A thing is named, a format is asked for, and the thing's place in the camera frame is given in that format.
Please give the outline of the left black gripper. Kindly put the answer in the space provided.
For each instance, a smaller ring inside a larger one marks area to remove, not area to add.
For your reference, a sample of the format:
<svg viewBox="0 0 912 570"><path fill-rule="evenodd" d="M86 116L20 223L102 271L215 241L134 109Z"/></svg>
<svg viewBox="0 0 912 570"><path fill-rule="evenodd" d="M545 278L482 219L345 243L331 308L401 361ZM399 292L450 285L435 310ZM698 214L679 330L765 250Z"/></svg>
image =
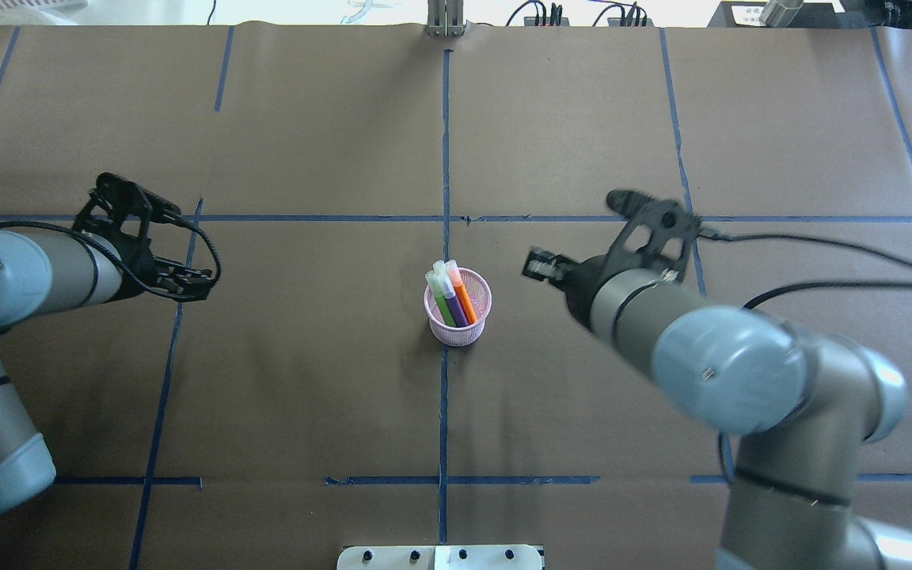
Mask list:
<svg viewBox="0 0 912 570"><path fill-rule="evenodd" d="M180 268L180 263L155 256L148 248L121 245L120 259L129 271L120 269L120 300L151 292L174 302L202 302L215 284L212 270Z"/></svg>

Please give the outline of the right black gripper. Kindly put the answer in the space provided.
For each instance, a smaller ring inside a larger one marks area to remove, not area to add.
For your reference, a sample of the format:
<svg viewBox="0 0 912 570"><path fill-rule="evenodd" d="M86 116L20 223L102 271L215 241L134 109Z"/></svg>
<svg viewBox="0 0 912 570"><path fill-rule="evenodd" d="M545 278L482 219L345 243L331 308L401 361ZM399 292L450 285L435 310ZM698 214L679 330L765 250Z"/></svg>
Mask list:
<svg viewBox="0 0 912 570"><path fill-rule="evenodd" d="M524 277L555 284L564 293L568 312L583 327L591 327L592 304L599 289L622 271L621 260L608 260L605 255L578 262L540 248L529 249L522 263Z"/></svg>

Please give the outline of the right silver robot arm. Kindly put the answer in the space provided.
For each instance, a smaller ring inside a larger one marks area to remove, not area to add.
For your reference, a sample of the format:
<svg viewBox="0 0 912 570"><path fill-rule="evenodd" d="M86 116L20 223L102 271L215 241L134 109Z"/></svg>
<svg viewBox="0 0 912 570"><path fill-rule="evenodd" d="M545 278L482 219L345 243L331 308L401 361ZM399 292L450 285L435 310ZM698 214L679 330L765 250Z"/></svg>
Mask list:
<svg viewBox="0 0 912 570"><path fill-rule="evenodd" d="M884 355L611 255L534 248L522 274L564 292L576 321L682 412L739 436L717 569L912 569L912 527L852 508L862 445L907 411Z"/></svg>

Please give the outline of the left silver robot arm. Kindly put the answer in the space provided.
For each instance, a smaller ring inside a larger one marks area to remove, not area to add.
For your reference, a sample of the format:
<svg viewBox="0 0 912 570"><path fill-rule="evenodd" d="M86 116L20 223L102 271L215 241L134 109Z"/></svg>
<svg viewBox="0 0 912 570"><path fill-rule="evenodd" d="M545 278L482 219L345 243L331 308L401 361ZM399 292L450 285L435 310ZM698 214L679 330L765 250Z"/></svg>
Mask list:
<svg viewBox="0 0 912 570"><path fill-rule="evenodd" d="M202 302L221 264L151 252L145 235L0 223L0 517L60 475L102 468L147 443L144 422L173 315Z"/></svg>

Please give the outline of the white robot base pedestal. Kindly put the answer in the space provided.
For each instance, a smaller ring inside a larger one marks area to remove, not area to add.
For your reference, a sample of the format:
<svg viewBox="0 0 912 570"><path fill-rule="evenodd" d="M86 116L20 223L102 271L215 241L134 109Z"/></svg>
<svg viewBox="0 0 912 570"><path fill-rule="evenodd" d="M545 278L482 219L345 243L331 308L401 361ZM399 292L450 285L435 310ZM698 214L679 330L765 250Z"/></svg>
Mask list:
<svg viewBox="0 0 912 570"><path fill-rule="evenodd" d="M545 569L543 548L528 544L357 545L336 569Z"/></svg>

